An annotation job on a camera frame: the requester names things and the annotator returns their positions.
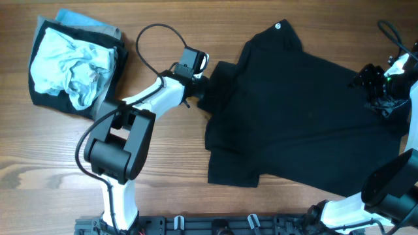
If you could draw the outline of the black t-shirt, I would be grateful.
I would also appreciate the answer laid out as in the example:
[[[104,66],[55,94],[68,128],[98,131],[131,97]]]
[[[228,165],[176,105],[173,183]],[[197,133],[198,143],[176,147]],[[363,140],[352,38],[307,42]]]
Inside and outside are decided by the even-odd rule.
[[[237,63],[219,62],[200,109],[208,182],[256,187],[263,174],[340,196],[397,157],[410,105],[382,117],[366,92],[350,88],[355,72],[307,54],[282,20],[245,43]]]

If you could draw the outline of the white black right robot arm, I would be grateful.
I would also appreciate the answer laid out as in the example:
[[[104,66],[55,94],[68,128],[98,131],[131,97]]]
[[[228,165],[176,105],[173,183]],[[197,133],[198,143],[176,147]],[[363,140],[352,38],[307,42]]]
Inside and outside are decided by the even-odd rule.
[[[397,65],[387,72],[367,65],[352,81],[365,88],[371,104],[382,113],[393,105],[381,105],[379,98],[411,101],[411,122],[404,153],[371,174],[362,191],[338,201],[323,201],[317,215],[317,234],[354,234],[366,227],[391,226],[389,234],[402,227],[417,226],[417,66]]]

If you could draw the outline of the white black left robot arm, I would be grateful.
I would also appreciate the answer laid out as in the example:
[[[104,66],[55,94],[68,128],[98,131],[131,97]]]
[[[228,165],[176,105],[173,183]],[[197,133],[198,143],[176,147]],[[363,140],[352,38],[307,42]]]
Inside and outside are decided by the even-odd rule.
[[[145,165],[155,121],[187,98],[201,98],[207,85],[205,76],[188,78],[166,70],[137,95],[102,103],[75,154],[76,159],[83,158],[91,165],[90,170],[83,168],[83,173],[102,187],[104,212],[94,232],[140,232],[135,179]]]

